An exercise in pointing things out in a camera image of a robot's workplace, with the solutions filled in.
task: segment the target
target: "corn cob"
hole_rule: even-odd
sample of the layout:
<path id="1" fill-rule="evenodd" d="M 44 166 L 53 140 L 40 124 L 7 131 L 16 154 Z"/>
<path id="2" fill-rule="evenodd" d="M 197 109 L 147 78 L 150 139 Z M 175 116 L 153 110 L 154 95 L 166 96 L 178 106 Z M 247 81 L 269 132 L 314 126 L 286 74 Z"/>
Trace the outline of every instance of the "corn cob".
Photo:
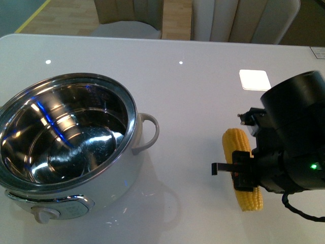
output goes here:
<path id="1" fill-rule="evenodd" d="M 222 137 L 223 151 L 228 164 L 233 163 L 233 151 L 251 152 L 248 138 L 241 129 L 228 129 Z M 242 211 L 258 211 L 263 209 L 263 197 L 259 187 L 253 192 L 242 192 L 235 190 L 238 204 Z"/>

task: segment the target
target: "stainless steel inner pot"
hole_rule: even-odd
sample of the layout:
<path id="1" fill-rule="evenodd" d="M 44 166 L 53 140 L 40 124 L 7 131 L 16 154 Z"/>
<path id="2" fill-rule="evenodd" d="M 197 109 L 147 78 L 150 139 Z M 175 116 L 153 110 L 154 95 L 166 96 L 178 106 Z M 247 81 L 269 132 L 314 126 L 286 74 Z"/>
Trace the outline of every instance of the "stainless steel inner pot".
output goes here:
<path id="1" fill-rule="evenodd" d="M 137 111 L 120 83 L 95 74 L 41 81 L 0 111 L 0 181 L 18 191 L 84 182 L 127 147 Z"/>

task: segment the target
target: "black cable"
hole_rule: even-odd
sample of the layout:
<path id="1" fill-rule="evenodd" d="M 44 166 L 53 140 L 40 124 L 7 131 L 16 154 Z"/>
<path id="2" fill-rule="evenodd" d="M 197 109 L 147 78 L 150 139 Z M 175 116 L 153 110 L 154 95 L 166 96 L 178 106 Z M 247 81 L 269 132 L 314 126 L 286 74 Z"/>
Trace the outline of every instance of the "black cable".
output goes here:
<path id="1" fill-rule="evenodd" d="M 312 220 L 312 221 L 315 221 L 315 222 L 325 222 L 325 217 L 315 217 L 315 216 L 311 216 L 311 215 L 308 215 L 294 207 L 292 207 L 289 203 L 289 200 L 288 200 L 288 195 L 289 194 L 293 194 L 293 193 L 289 193 L 289 192 L 285 192 L 282 196 L 282 203 L 284 204 L 284 206 L 286 208 L 288 208 L 291 212 L 294 212 L 298 215 L 300 215 L 301 217 L 307 219 L 307 220 Z"/>

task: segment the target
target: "cooker handle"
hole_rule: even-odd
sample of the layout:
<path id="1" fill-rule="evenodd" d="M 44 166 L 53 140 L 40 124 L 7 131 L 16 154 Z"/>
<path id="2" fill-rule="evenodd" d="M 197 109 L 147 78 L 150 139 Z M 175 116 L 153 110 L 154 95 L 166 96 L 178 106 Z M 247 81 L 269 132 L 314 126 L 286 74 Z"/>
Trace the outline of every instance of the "cooker handle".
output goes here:
<path id="1" fill-rule="evenodd" d="M 141 151 L 143 151 L 145 149 L 148 149 L 149 147 L 154 145 L 154 143 L 156 142 L 156 140 L 158 139 L 158 136 L 159 136 L 159 124 L 158 124 L 158 121 L 155 119 L 155 117 L 153 117 L 152 115 L 147 114 L 147 113 L 138 113 L 138 116 L 140 117 L 142 123 L 145 120 L 151 121 L 156 127 L 156 132 L 155 132 L 153 138 L 150 141 L 148 141 L 144 145 L 138 146 L 138 143 L 139 143 L 140 138 L 142 136 L 142 129 L 141 129 L 141 131 L 139 132 L 138 138 L 136 138 L 136 140 L 135 140 L 135 146 L 132 147 L 132 153 L 134 155 L 137 155 Z"/>

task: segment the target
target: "glossy tabletop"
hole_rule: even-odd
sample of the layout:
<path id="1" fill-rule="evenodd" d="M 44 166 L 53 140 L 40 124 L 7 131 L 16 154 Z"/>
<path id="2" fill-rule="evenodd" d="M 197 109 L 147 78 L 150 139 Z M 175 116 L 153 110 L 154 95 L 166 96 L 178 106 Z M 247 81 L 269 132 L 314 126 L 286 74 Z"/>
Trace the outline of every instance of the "glossy tabletop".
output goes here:
<path id="1" fill-rule="evenodd" d="M 263 91 L 244 90 L 239 71 L 264 70 L 271 86 L 319 70 L 309 47 L 14 34 L 0 39 L 0 104 L 56 75 L 109 76 L 156 117 L 160 135 L 144 151 L 135 184 L 121 198 L 83 217 L 38 224 L 0 187 L 0 243 L 323 243 L 325 225 L 302 219 L 263 190 L 264 210 L 241 212 L 221 137 L 240 127 L 238 113 L 261 107 Z M 154 126 L 144 123 L 144 140 Z M 255 139 L 249 135 L 252 148 Z M 291 196 L 291 204 L 325 215 L 325 191 Z"/>

